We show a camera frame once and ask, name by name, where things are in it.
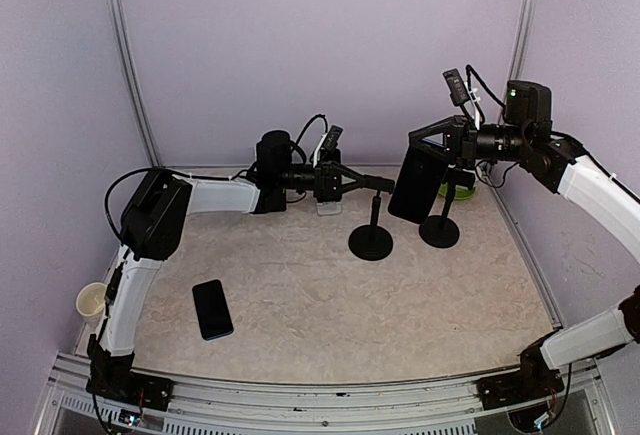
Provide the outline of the white folding phone stand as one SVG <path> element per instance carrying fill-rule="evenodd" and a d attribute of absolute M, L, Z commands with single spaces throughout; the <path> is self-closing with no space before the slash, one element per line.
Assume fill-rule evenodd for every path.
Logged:
<path fill-rule="evenodd" d="M 340 202 L 317 202 L 316 211 L 319 216 L 336 216 L 342 213 Z"/>

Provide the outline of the black round-base stand front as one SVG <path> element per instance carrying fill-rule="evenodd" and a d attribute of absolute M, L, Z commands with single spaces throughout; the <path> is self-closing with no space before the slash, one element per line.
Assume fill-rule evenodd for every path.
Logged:
<path fill-rule="evenodd" d="M 381 195 L 372 198 L 370 221 L 354 229 L 348 239 L 350 251 L 365 261 L 380 261 L 393 250 L 393 238 L 389 231 L 379 225 Z"/>

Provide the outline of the black folding phone stand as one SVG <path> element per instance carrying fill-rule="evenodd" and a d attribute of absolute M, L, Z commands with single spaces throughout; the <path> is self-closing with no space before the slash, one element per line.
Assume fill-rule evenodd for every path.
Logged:
<path fill-rule="evenodd" d="M 286 190 L 276 188 L 274 190 L 262 190 L 254 211 L 255 214 L 267 214 L 284 212 L 287 209 Z"/>

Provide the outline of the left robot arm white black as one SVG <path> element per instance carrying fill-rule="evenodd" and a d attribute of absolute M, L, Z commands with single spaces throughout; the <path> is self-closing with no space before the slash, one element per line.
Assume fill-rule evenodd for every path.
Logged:
<path fill-rule="evenodd" d="M 377 196 L 393 193 L 393 180 L 342 164 L 338 148 L 342 132 L 339 126 L 325 125 L 315 150 L 307 154 L 287 131 L 271 130 L 257 142 L 252 165 L 232 176 L 162 167 L 140 170 L 143 178 L 120 220 L 110 224 L 120 249 L 99 328 L 88 342 L 90 359 L 113 360 L 103 366 L 99 379 L 115 397 L 127 400 L 140 389 L 137 373 L 120 361 L 134 356 L 142 304 L 162 264 L 177 251 L 188 216 L 283 212 L 290 191 L 310 195 L 320 205 L 337 204 L 359 189 Z"/>

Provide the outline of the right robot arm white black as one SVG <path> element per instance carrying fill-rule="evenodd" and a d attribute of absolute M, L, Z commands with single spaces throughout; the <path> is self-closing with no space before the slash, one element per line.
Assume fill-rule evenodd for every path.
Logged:
<path fill-rule="evenodd" d="M 500 104 L 503 121 L 488 124 L 462 112 L 409 133 L 412 148 L 449 167 L 473 169 L 483 161 L 512 161 L 550 192 L 580 207 L 633 256 L 639 255 L 639 198 L 608 172 L 574 137 L 552 128 L 548 87 L 510 80 Z M 535 397 L 550 370 L 607 356 L 639 340 L 639 295 L 633 293 L 600 314 L 561 329 L 524 350 L 536 355 L 513 374 L 511 388 Z"/>

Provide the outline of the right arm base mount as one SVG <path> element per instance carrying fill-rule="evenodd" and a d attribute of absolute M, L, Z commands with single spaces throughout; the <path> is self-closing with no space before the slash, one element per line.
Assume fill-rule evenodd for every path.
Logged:
<path fill-rule="evenodd" d="M 484 410 L 529 402 L 565 389 L 560 371 L 550 369 L 540 346 L 534 345 L 520 354 L 520 365 L 516 371 L 483 377 L 476 387 Z"/>

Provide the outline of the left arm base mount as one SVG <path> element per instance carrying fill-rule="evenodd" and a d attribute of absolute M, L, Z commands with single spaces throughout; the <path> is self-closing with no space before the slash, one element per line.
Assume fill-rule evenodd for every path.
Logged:
<path fill-rule="evenodd" d="M 166 412 L 173 392 L 172 380 L 132 370 L 134 354 L 112 356 L 100 345 L 88 349 L 90 376 L 86 391 L 105 399 Z"/>

